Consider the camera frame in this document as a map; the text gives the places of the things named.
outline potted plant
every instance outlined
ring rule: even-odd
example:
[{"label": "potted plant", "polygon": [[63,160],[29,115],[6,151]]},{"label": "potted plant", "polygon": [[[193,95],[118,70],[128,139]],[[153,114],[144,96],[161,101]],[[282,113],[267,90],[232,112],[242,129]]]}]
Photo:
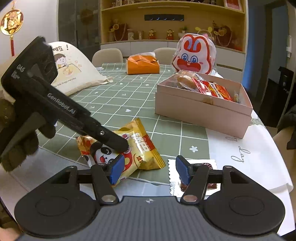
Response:
[{"label": "potted plant", "polygon": [[188,30],[188,27],[186,26],[182,27],[181,28],[182,33],[178,33],[179,38],[182,38],[185,35],[187,30]]}]

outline gold chinese decoration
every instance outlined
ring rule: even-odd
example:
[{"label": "gold chinese decoration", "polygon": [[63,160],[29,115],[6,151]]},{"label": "gold chinese decoration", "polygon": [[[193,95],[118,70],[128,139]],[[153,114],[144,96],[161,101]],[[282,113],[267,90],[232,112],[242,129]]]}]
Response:
[{"label": "gold chinese decoration", "polygon": [[0,25],[1,32],[5,35],[10,35],[12,56],[14,56],[13,34],[21,28],[23,21],[24,15],[20,10],[15,9],[15,1],[13,1],[12,9],[4,15]]}]

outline red tassel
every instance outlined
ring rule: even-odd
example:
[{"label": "red tassel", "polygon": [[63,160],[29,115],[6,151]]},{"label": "red tassel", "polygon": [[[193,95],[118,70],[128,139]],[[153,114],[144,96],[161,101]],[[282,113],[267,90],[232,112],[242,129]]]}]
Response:
[{"label": "red tassel", "polygon": [[11,46],[11,56],[15,55],[15,48],[13,45],[13,38],[10,38],[10,46]]}]

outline gray ribbed surface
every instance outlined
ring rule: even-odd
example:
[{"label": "gray ribbed surface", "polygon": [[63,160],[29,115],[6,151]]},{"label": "gray ribbed surface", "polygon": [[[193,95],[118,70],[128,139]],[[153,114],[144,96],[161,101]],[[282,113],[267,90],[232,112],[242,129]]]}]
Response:
[{"label": "gray ribbed surface", "polygon": [[[22,236],[21,241],[43,240]],[[216,230],[194,206],[179,204],[175,197],[125,197],[114,207],[104,207],[84,230],[60,241],[234,241],[250,240],[228,236]],[[276,234],[254,238],[282,240]]]}]

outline panda face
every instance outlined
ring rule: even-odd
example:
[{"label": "panda face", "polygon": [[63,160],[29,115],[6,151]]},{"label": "panda face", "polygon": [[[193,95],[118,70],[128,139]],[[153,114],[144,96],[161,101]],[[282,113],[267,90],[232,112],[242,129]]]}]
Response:
[{"label": "panda face", "polygon": [[100,149],[96,151],[96,162],[109,164],[117,157],[117,155],[118,153],[116,153],[113,149],[109,148],[106,145],[103,145]]}]

